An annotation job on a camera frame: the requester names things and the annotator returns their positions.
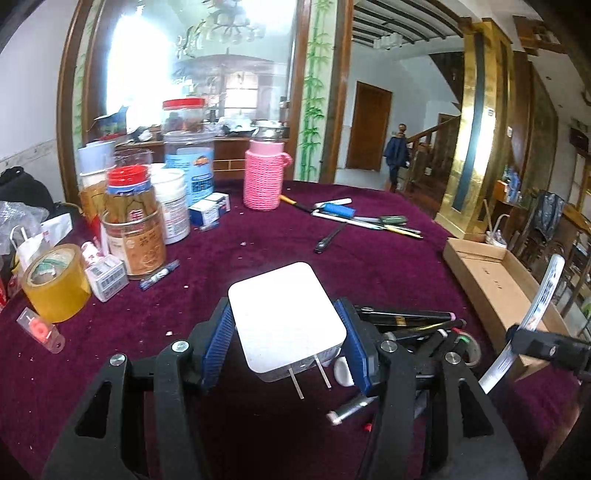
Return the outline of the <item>brown jar red lid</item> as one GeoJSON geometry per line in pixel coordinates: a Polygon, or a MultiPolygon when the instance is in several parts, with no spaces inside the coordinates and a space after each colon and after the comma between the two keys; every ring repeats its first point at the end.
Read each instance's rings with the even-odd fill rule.
{"type": "Polygon", "coordinates": [[[144,277],[166,259],[161,208],[147,165],[115,167],[107,172],[101,226],[109,253],[120,259],[128,276],[144,277]]]}

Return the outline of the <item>white power adapter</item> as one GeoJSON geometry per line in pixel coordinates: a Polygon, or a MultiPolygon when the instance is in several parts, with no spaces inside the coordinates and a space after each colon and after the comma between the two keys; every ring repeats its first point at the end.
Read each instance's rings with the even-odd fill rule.
{"type": "Polygon", "coordinates": [[[297,262],[236,282],[228,300],[246,364],[260,380],[289,378],[302,397],[297,374],[317,368],[332,387],[325,366],[341,351],[346,327],[310,265],[297,262]]]}

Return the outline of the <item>person in dark jacket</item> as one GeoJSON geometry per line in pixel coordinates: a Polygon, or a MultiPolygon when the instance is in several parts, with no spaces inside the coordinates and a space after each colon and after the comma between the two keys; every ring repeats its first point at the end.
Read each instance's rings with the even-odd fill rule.
{"type": "Polygon", "coordinates": [[[410,151],[408,149],[408,139],[406,137],[407,125],[401,123],[398,131],[389,140],[384,157],[389,167],[390,192],[396,192],[398,189],[398,176],[401,168],[410,166],[410,151]]]}

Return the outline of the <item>small white barcode box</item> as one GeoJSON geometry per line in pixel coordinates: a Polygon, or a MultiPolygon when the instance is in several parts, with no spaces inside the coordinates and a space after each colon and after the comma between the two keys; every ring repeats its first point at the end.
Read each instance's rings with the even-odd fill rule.
{"type": "Polygon", "coordinates": [[[85,274],[94,296],[103,303],[129,283],[124,263],[113,255],[100,257],[85,269],[85,274]]]}

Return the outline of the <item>white medicine bottle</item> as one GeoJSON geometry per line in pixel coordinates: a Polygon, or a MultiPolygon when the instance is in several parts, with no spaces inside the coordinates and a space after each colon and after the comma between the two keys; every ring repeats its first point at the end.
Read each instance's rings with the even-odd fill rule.
{"type": "Polygon", "coordinates": [[[161,207],[164,243],[177,243],[190,229],[185,174],[181,169],[168,168],[162,163],[151,164],[148,172],[161,207]]]}

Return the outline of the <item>pink knitted bottle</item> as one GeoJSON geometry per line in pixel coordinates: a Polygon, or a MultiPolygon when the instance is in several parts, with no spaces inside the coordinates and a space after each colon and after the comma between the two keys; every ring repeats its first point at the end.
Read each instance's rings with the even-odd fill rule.
{"type": "Polygon", "coordinates": [[[259,122],[245,152],[243,203],[249,209],[270,211],[280,204],[283,171],[293,160],[284,151],[283,126],[259,122]]]}

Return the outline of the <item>small blue white box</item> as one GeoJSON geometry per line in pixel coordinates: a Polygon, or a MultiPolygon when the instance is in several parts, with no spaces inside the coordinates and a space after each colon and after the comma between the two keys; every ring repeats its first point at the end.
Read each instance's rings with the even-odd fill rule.
{"type": "Polygon", "coordinates": [[[213,192],[188,208],[190,223],[201,229],[215,224],[229,211],[229,195],[221,192],[213,192]]]}

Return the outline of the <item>blue label plastic jar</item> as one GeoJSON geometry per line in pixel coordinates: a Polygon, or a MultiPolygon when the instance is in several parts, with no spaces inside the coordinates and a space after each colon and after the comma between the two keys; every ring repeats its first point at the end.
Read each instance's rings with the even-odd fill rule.
{"type": "Polygon", "coordinates": [[[165,166],[183,171],[188,207],[213,193],[213,140],[208,131],[163,135],[165,166]]]}

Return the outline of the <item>clear jar red lid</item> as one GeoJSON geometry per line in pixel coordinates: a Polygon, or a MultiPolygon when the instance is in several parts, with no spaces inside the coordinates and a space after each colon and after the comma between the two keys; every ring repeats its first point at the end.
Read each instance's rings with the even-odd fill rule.
{"type": "Polygon", "coordinates": [[[201,97],[186,97],[162,102],[162,133],[204,131],[206,101],[201,97]]]}

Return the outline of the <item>dark blue marker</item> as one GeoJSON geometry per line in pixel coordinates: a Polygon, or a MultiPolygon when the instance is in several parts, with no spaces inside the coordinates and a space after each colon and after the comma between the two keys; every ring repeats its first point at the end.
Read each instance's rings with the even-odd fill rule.
{"type": "Polygon", "coordinates": [[[166,276],[171,274],[173,271],[175,271],[179,267],[179,265],[180,265],[180,262],[178,259],[176,259],[176,260],[169,262],[166,265],[162,266],[160,269],[155,271],[149,277],[146,277],[140,281],[140,283],[139,283],[140,290],[141,291],[148,290],[149,288],[154,286],[156,283],[161,281],[163,278],[165,278],[166,276]]]}

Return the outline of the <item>blue lighter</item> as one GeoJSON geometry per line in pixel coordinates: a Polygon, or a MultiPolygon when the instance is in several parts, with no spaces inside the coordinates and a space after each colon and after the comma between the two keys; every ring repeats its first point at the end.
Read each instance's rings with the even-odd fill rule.
{"type": "Polygon", "coordinates": [[[355,209],[349,208],[346,205],[339,205],[335,203],[325,203],[322,205],[322,212],[345,219],[353,219],[353,217],[356,215],[355,209]]]}

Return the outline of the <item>black marker green end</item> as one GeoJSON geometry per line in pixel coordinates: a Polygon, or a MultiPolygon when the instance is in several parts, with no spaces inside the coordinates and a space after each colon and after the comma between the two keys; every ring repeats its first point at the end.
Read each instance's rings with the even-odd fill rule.
{"type": "Polygon", "coordinates": [[[416,353],[419,349],[425,346],[430,340],[437,339],[436,346],[442,345],[447,339],[452,341],[451,349],[454,349],[458,342],[465,342],[469,345],[472,341],[467,332],[458,327],[428,327],[427,329],[419,330],[399,330],[392,332],[394,340],[401,343],[409,351],[416,353]]]}

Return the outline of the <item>white stick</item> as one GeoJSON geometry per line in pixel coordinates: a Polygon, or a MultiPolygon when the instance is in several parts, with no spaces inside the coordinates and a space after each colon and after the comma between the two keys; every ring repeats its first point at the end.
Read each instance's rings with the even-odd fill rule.
{"type": "Polygon", "coordinates": [[[325,205],[328,205],[328,204],[338,205],[338,206],[346,206],[346,205],[352,204],[352,202],[353,202],[353,200],[349,197],[335,199],[335,200],[322,201],[322,202],[315,203],[315,209],[322,209],[325,207],[325,205]]]}

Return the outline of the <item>clear pouch pink item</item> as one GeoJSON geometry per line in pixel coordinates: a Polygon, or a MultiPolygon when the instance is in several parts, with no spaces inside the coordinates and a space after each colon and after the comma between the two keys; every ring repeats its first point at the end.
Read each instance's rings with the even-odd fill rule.
{"type": "Polygon", "coordinates": [[[45,321],[30,308],[25,308],[21,312],[17,324],[50,353],[58,354],[63,350],[65,337],[55,325],[45,321]]]}

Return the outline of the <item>cardboard box tray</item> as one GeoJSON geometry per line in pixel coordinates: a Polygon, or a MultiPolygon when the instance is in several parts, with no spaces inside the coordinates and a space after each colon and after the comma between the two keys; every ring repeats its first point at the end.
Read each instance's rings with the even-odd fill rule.
{"type": "MultiPolygon", "coordinates": [[[[443,257],[500,355],[508,342],[507,331],[522,322],[543,280],[536,281],[509,250],[486,243],[450,238],[443,257]]],[[[553,298],[536,330],[568,334],[553,298]]],[[[505,376],[525,378],[547,365],[544,360],[520,355],[505,376]]]]}

